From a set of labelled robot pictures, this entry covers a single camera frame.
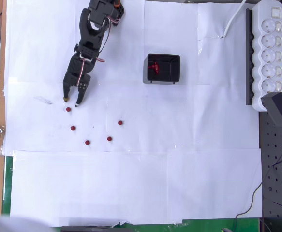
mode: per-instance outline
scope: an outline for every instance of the red object in box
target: red object in box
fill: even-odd
[[[148,68],[149,69],[154,69],[156,74],[159,74],[159,66],[158,66],[157,62],[155,62],[155,64],[149,66]]]

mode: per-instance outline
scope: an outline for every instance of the black container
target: black container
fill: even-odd
[[[145,84],[175,84],[179,81],[179,61],[179,55],[148,54],[144,60],[143,82]]]

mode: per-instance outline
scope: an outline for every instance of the green edge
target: green edge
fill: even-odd
[[[2,213],[10,214],[11,190],[13,177],[13,157],[6,157],[5,163],[5,192],[2,202]],[[164,225],[131,225],[125,223],[117,225],[120,228],[133,229],[134,232],[220,232],[221,228],[232,229],[234,219],[211,219],[211,220],[183,220],[182,224]],[[258,218],[242,218],[237,220],[237,232],[260,232]]]

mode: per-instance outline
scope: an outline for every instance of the wooden board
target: wooden board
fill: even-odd
[[[0,0],[0,12],[3,12],[0,19],[1,25],[1,53],[0,53],[0,128],[5,128],[5,97],[4,88],[4,64],[5,64],[5,35],[6,35],[6,0]],[[3,136],[0,134],[0,214],[2,213],[3,197],[3,175],[4,156],[2,156]]]

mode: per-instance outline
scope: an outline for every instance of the white power strip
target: white power strip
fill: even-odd
[[[282,92],[282,4],[262,0],[252,8],[252,106],[267,111],[261,98],[270,92]]]

